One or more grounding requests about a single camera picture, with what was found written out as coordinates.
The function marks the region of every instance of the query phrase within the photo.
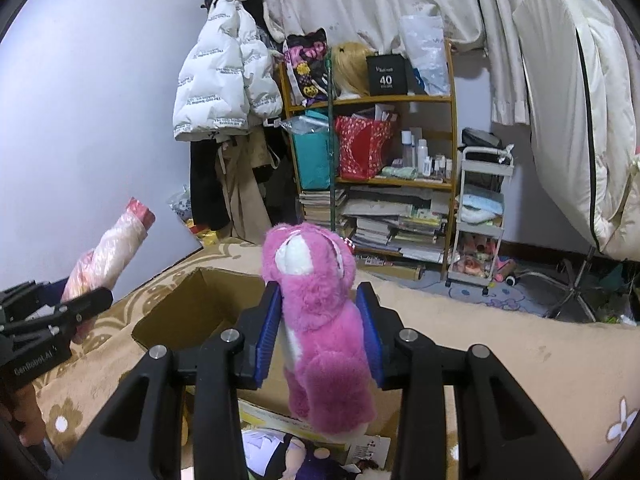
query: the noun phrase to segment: beige blanket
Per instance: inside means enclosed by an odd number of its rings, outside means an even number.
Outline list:
[[[164,272],[119,301],[74,346],[71,361],[37,383],[47,431],[62,456],[107,401],[121,376],[142,357],[131,339],[134,325],[197,267],[258,274],[260,247],[220,244]],[[620,325],[569,324],[504,312],[384,282],[370,281],[383,306],[396,309],[405,326],[436,343],[467,349],[484,343],[542,410],[586,475],[613,452],[640,406],[640,333]],[[450,435],[450,459],[456,441]]]

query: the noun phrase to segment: chair base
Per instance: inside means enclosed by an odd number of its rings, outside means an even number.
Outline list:
[[[545,314],[545,317],[556,319],[558,315],[562,312],[562,308],[569,303],[571,300],[577,301],[582,310],[584,311],[587,318],[595,322],[597,321],[596,314],[592,309],[591,305],[584,299],[582,295],[582,282],[584,281],[589,269],[591,268],[591,261],[593,260],[593,255],[595,254],[595,248],[590,248],[589,253],[582,261],[580,265],[580,270],[578,274],[574,273],[574,266],[572,263],[566,258],[562,260],[562,273],[566,275],[567,280],[566,283],[561,280],[557,280],[551,276],[547,276],[542,272],[536,272],[535,270],[526,270],[525,272],[518,274],[518,278],[522,278],[523,276],[532,276],[535,278],[540,278],[541,280],[547,282],[549,285],[553,285],[560,290],[565,291],[564,298],[558,301],[554,306],[552,306],[549,311]]]

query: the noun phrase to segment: pink plush toy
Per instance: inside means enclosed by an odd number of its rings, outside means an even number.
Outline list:
[[[349,299],[355,271],[350,249],[331,231],[304,223],[267,233],[262,276],[282,291],[289,409],[334,438],[364,434],[376,416],[362,318]]]

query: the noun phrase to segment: metal bolt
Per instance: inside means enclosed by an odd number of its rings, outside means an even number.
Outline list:
[[[225,343],[232,343],[236,341],[240,337],[240,333],[235,328],[227,328],[222,334],[220,334],[220,339]]]
[[[412,343],[418,339],[418,333],[413,328],[403,328],[399,333],[400,339],[406,343]]]
[[[484,345],[473,345],[471,353],[478,359],[487,359],[491,355],[491,351]]]
[[[166,346],[156,345],[149,350],[149,357],[152,359],[162,359],[166,355]]]

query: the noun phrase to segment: bookshelf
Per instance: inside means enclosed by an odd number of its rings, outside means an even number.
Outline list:
[[[444,247],[444,258],[442,261],[442,266],[440,269],[440,278],[442,280],[445,279],[447,269],[449,267],[449,252],[451,249],[452,235],[454,233],[454,207],[455,207],[455,197],[456,197],[456,189],[457,189],[457,173],[456,168],[458,167],[458,112],[456,108],[456,83],[453,75],[453,61],[451,55],[451,43],[449,40],[446,40],[447,48],[447,65],[449,72],[449,83],[451,88],[451,93],[449,96],[430,96],[426,94],[407,94],[407,95],[379,95],[379,96],[367,96],[359,99],[344,99],[344,100],[334,100],[330,96],[331,102],[329,103],[316,103],[308,107],[297,106],[291,102],[291,88],[289,85],[289,79],[287,78],[286,68],[284,64],[280,65],[280,85],[282,90],[282,101],[284,105],[284,114],[287,119],[292,118],[294,115],[300,112],[304,112],[309,109],[318,109],[318,108],[328,108],[329,109],[329,117],[333,118],[335,115],[336,108],[341,107],[357,107],[357,106],[367,106],[375,103],[420,103],[424,105],[428,105],[430,103],[445,103],[449,105],[450,108],[450,117],[451,117],[451,130],[448,132],[429,132],[423,131],[424,137],[429,138],[437,138],[437,139],[446,139],[450,140],[451,150],[450,157],[453,160],[453,172],[451,175],[451,180],[446,182],[431,182],[428,180],[402,180],[399,178],[387,178],[387,177],[375,177],[369,180],[351,180],[347,178],[341,178],[340,176],[332,176],[331,189],[335,189],[335,184],[344,184],[348,186],[349,184],[358,184],[358,185],[370,185],[370,186],[409,186],[409,187],[421,187],[427,189],[434,189],[439,191],[449,192],[449,214],[447,216],[447,230],[445,233],[445,247]],[[332,77],[329,74],[329,79],[331,81],[331,86],[333,86]],[[295,153],[295,147],[293,140],[289,136],[289,145],[291,146],[291,153],[293,157],[293,167],[294,174],[296,177],[296,186],[298,187],[298,193],[302,190],[300,189],[300,177],[298,176],[298,160]],[[385,250],[373,250],[370,248],[358,248],[356,246],[357,252],[368,253],[368,254],[378,254],[380,256],[398,256],[399,253],[395,251],[385,251]]]

